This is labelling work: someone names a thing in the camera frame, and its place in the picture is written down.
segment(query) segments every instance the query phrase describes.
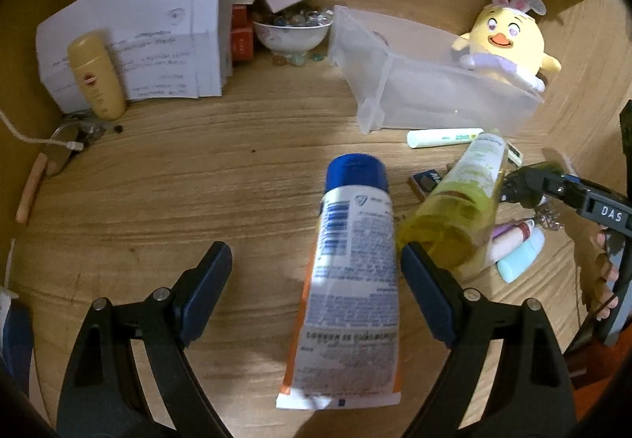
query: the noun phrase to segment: yellow chick plush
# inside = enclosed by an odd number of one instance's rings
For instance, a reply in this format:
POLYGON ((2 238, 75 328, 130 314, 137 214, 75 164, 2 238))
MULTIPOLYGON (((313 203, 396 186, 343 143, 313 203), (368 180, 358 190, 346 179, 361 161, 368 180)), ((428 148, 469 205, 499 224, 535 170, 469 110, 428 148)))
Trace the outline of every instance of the yellow chick plush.
POLYGON ((455 51, 470 47, 470 54, 461 58, 461 64, 469 69, 495 71, 505 81, 517 79, 536 92, 544 90, 544 83, 535 76, 538 70, 559 72, 562 66, 544 52, 542 32, 527 15, 529 10, 546 13, 542 0, 492 0, 476 18, 472 31, 452 45, 455 51))

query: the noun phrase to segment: blue cap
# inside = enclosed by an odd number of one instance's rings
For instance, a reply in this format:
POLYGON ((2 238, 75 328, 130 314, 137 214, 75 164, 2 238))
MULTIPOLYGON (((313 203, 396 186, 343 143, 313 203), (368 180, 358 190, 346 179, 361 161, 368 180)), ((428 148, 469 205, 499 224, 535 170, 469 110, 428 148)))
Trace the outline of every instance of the blue cap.
POLYGON ((327 168, 325 192, 345 185, 366 185, 389 192, 386 167, 371 155, 352 153, 331 160, 327 168))

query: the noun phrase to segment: red logo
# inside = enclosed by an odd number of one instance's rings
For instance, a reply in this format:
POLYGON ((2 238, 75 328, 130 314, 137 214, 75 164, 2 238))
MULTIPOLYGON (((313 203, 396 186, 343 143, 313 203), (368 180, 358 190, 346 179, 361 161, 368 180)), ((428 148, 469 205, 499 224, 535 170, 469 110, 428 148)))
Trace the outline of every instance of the red logo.
POLYGON ((97 82, 97 75, 96 74, 92 74, 92 73, 85 73, 83 75, 83 82, 87 85, 87 86, 94 86, 94 84, 96 84, 97 82))

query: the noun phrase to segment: beige sunscreen bottle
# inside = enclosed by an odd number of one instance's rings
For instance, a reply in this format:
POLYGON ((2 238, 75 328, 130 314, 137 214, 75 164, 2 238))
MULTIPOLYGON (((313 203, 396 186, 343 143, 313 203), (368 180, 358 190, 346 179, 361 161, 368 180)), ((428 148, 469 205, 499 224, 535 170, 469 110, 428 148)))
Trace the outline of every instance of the beige sunscreen bottle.
POLYGON ((97 117, 114 120, 125 111, 125 97, 103 39, 95 32, 68 45, 68 63, 79 89, 97 117))

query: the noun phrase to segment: small tube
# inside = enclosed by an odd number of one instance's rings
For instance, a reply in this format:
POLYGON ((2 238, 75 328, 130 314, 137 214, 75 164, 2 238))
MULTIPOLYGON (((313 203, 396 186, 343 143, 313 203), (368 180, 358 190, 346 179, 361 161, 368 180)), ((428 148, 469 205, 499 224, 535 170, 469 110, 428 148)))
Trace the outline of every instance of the small tube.
POLYGON ((450 146, 469 144, 482 128, 452 128, 446 130, 413 130, 406 135, 406 142, 412 149, 421 147, 450 146))
POLYGON ((519 222, 507 222, 505 224, 494 226, 494 229, 492 230, 492 239, 507 233, 510 229, 514 229, 518 224, 519 222))
POLYGON ((544 232, 539 227, 535 227, 532 229, 529 240, 498 261, 498 273, 502 280, 505 283, 515 281, 532 265, 543 247, 544 232))
POLYGON ((492 239, 487 250, 487 263, 496 263, 512 251, 516 250, 531 236, 535 221, 531 218, 521 222, 513 229, 492 239))

